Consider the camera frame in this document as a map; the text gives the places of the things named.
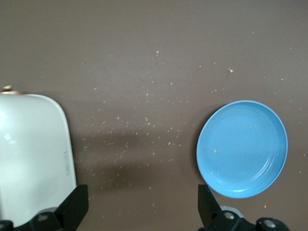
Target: brown surface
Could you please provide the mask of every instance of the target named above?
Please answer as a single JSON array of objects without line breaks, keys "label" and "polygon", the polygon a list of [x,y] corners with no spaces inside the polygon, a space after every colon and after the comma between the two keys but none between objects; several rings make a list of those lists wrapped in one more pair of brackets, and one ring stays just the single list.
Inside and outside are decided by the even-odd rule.
[{"label": "brown surface", "polygon": [[242,99],[279,114],[288,159],[263,193],[218,201],[306,230],[307,12],[307,1],[2,0],[1,84],[64,108],[90,193],[78,230],[201,227],[196,140]]}]

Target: blue dish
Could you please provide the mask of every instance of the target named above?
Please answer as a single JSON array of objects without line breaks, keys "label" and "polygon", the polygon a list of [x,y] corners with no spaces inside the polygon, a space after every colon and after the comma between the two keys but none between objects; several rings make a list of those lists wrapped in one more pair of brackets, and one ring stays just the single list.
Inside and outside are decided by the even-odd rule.
[{"label": "blue dish", "polygon": [[217,110],[204,125],[197,163],[213,190],[246,198],[277,179],[287,150],[285,128],[272,109],[255,101],[237,101]]}]

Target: plate rim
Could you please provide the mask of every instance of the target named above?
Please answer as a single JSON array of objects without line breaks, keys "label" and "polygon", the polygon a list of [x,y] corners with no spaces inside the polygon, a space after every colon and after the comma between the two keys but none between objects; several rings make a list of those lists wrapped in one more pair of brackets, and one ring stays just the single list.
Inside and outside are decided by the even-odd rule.
[{"label": "plate rim", "polygon": [[[215,186],[213,187],[213,185],[208,184],[208,183],[206,182],[205,177],[204,177],[204,175],[202,174],[202,172],[201,172],[201,170],[200,170],[200,164],[199,164],[199,159],[200,159],[199,155],[200,155],[200,153],[199,153],[199,151],[198,151],[198,150],[199,150],[198,147],[201,145],[201,144],[200,144],[200,142],[201,142],[201,141],[200,141],[200,138],[202,137],[202,134],[204,133],[204,130],[206,129],[206,126],[210,123],[210,121],[211,121],[218,113],[220,113],[222,110],[224,110],[225,108],[230,107],[230,106],[232,106],[232,105],[234,105],[234,104],[239,104],[239,103],[258,104],[258,105],[260,105],[260,106],[266,108],[269,112],[271,112],[271,113],[275,116],[275,118],[277,119],[277,121],[279,122],[280,126],[281,126],[282,129],[283,129],[283,134],[284,134],[284,139],[285,139],[285,152],[283,152],[284,159],[283,159],[283,163],[282,163],[281,168],[280,168],[279,171],[276,173],[276,176],[273,178],[273,180],[271,180],[271,181],[267,184],[266,187],[262,187],[261,190],[257,190],[257,191],[255,191],[254,193],[249,193],[249,194],[243,195],[243,194],[241,194],[241,192],[237,192],[236,195],[234,195],[234,193],[231,195],[231,194],[225,193],[225,192],[227,192],[227,191],[220,192],[219,190],[217,190],[217,189],[215,188]],[[279,175],[281,174],[281,172],[282,172],[282,170],[283,170],[283,168],[284,168],[284,165],[285,165],[285,163],[286,163],[286,159],[287,159],[287,156],[288,156],[287,154],[288,154],[288,136],[287,136],[287,132],[286,132],[286,129],[285,129],[285,126],[284,126],[282,120],[280,119],[280,117],[278,116],[278,114],[277,114],[273,109],[271,109],[270,107],[268,107],[267,105],[265,105],[265,104],[263,104],[263,103],[261,103],[261,102],[253,101],[253,100],[239,100],[239,101],[234,101],[234,102],[231,102],[231,103],[228,103],[228,104],[222,106],[222,107],[219,108],[217,111],[215,111],[215,112],[211,115],[211,117],[206,121],[206,123],[203,125],[203,128],[202,128],[202,130],[201,130],[201,132],[200,132],[200,135],[199,135],[199,137],[198,137],[197,147],[196,147],[196,159],[197,159],[198,170],[199,170],[199,172],[200,172],[200,174],[201,174],[203,180],[204,180],[214,191],[218,192],[218,193],[221,194],[221,195],[230,197],[230,198],[248,198],[248,197],[255,196],[255,195],[257,195],[257,194],[259,194],[259,193],[265,191],[269,186],[271,186],[271,185],[276,181],[276,179],[277,179],[277,178],[279,177]]]}]

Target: blue plate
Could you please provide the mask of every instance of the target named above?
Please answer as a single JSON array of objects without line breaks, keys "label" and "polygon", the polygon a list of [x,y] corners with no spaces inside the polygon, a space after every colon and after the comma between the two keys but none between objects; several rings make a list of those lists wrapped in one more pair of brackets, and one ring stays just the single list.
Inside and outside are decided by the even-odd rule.
[{"label": "blue plate", "polygon": [[285,128],[272,109],[255,101],[237,101],[206,122],[197,144],[197,163],[213,190],[246,198],[277,179],[287,150]]}]

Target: white container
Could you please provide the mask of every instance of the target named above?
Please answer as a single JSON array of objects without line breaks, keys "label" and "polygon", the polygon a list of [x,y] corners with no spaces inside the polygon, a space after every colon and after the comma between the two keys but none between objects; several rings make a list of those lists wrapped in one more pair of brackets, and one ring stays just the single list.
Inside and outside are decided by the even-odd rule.
[{"label": "white container", "polygon": [[58,207],[76,187],[67,121],[54,100],[0,94],[0,220]]}]

